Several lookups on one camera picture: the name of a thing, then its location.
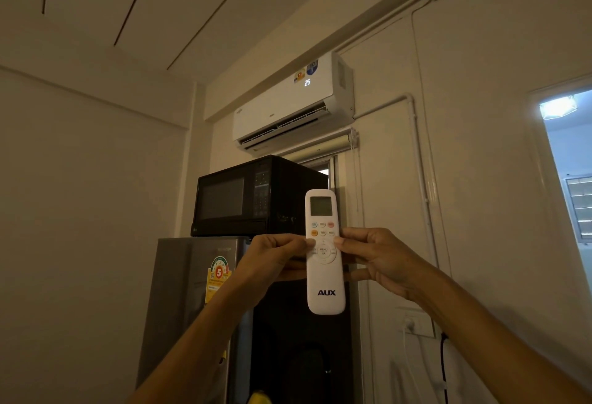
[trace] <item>power cord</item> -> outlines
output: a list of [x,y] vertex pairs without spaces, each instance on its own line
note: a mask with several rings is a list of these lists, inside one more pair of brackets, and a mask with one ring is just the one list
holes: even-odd
[[448,339],[446,333],[442,333],[440,339],[440,363],[442,365],[442,381],[444,382],[444,401],[448,404],[448,384],[446,383],[446,369],[444,368],[444,342]]
[[407,363],[407,370],[411,375],[411,379],[413,380],[413,386],[415,387],[415,393],[417,393],[417,397],[419,398],[419,402],[423,404],[423,400],[421,399],[421,394],[419,393],[419,387],[417,386],[417,381],[413,374],[413,370],[411,370],[411,364],[409,363],[409,357],[407,356],[407,345],[405,344],[405,333],[409,330],[410,333],[413,333],[413,327],[415,323],[413,323],[410,319],[405,319],[403,323],[403,352],[405,353],[405,362]]

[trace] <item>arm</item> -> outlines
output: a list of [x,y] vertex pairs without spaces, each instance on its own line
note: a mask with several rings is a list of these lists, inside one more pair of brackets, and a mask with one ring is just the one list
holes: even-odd
[[352,280],[373,279],[415,301],[446,332],[495,398],[504,404],[592,403],[581,385],[510,332],[473,296],[386,229],[344,228],[336,245],[366,268]]
[[255,237],[236,271],[127,404],[203,402],[241,317],[278,277],[285,277],[282,270],[292,256],[306,254],[307,243],[292,234]]

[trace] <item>silver refrigerator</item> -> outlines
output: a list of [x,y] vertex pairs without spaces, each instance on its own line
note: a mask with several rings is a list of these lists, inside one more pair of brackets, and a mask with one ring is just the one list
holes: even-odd
[[[136,386],[204,308],[209,273],[224,268],[225,263],[234,271],[248,243],[249,238],[241,236],[159,239]],[[248,400],[252,327],[251,311],[228,343],[226,358],[220,360],[208,404],[244,404]]]

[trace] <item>power outlet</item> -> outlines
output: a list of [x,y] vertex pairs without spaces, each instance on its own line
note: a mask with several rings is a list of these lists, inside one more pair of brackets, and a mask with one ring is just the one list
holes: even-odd
[[[405,331],[408,333],[424,337],[436,337],[432,319],[427,313],[415,309],[398,309],[398,311],[401,315],[401,331],[405,328]],[[409,322],[413,322],[413,328],[411,330],[407,329]]]

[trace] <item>menu ok button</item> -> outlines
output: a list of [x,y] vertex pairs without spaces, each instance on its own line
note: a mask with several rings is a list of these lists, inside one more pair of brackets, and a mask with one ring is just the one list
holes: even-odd
[[331,250],[329,249],[329,245],[325,245],[324,243],[321,246],[317,247],[317,256],[321,259],[327,259],[331,255]]

